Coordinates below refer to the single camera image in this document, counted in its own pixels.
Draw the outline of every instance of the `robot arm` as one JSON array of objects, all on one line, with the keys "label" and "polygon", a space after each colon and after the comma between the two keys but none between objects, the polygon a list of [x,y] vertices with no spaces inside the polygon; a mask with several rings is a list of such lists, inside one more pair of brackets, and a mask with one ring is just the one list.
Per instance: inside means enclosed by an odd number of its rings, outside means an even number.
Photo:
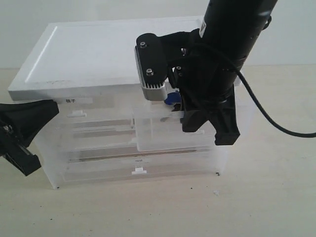
[{"label": "robot arm", "polygon": [[166,99],[164,81],[180,90],[184,132],[210,121],[216,145],[232,145],[236,123],[235,70],[240,70],[261,31],[271,21],[277,0],[211,0],[200,29],[136,40],[141,86],[148,100]]}]

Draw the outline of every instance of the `small debris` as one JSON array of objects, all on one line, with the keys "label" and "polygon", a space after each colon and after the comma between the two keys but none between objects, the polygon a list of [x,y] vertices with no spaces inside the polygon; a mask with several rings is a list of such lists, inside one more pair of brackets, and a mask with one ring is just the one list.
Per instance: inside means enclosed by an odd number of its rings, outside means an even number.
[{"label": "small debris", "polygon": [[214,193],[216,196],[219,196],[219,191],[218,191],[218,190],[214,190],[213,193]]}]

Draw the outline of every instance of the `beige table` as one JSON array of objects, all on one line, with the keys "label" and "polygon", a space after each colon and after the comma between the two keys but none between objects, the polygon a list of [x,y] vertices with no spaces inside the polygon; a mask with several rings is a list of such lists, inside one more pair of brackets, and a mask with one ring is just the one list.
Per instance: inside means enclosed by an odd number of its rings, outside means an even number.
[{"label": "beige table", "polygon": [[[16,72],[0,71],[1,103],[10,102],[6,88]],[[296,131],[316,131],[316,120],[302,106],[305,99],[316,98],[316,65],[247,67],[244,72],[277,122]],[[26,178],[0,159],[0,236],[312,237],[315,154],[316,139],[287,136],[256,110],[248,137],[231,148],[226,172],[219,177],[52,190],[41,169]]]}]

